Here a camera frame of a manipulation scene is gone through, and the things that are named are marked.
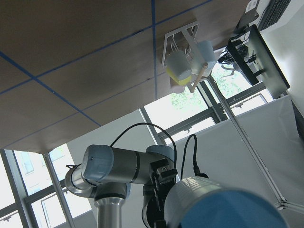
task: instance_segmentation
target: blue joint cap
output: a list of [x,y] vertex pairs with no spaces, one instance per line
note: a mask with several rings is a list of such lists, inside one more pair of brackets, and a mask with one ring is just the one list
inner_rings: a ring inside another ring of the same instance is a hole
[[166,145],[153,145],[149,146],[146,150],[147,153],[159,153],[170,160],[174,161],[174,150]]
[[114,162],[112,148],[106,145],[90,145],[84,154],[81,173],[87,180],[101,182],[106,177]]

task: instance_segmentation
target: black cable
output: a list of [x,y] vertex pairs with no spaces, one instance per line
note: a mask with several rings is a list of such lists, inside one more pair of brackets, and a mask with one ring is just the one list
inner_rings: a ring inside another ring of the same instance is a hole
[[181,163],[181,171],[180,171],[180,179],[182,179],[182,175],[184,173],[184,165],[185,165],[185,159],[186,159],[186,151],[187,151],[187,146],[188,146],[188,143],[190,141],[191,138],[194,138],[194,152],[193,152],[193,163],[195,161],[196,163],[196,151],[197,151],[197,148],[198,148],[198,139],[196,137],[195,134],[192,134],[188,137],[187,141],[186,141],[186,144],[185,144],[185,148],[184,148],[184,155],[183,155],[183,158],[182,158],[182,163]]
[[174,148],[174,168],[176,168],[176,159],[177,159],[177,150],[176,150],[176,145],[175,145],[175,142],[174,140],[171,138],[171,136],[164,130],[162,129],[161,127],[153,124],[153,123],[137,123],[137,124],[134,124],[130,127],[128,127],[127,129],[125,129],[115,140],[114,142],[110,145],[110,147],[112,147],[128,130],[130,130],[131,128],[134,128],[136,126],[139,126],[139,125],[149,125],[149,126],[153,126],[153,127],[157,127],[158,129],[160,129],[162,132],[164,132],[164,134],[171,140],[172,144],[173,144],[173,148]]

